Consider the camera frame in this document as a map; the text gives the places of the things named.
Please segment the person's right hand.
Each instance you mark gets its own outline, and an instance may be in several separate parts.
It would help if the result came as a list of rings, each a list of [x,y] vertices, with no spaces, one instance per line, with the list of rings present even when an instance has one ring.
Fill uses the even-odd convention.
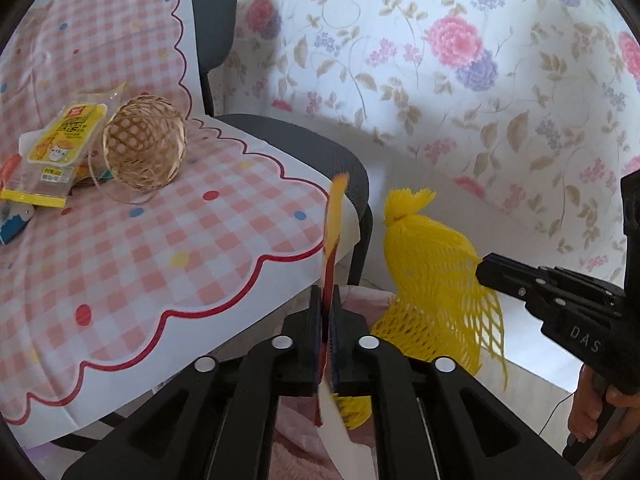
[[[567,428],[579,442],[587,442],[594,438],[599,428],[598,418],[605,401],[616,408],[623,408],[626,413],[620,426],[611,434],[610,442],[614,443],[632,436],[639,429],[639,395],[625,396],[620,390],[609,386],[605,400],[602,394],[593,387],[594,371],[587,365],[580,370],[579,382],[574,393],[572,409],[568,416]]]

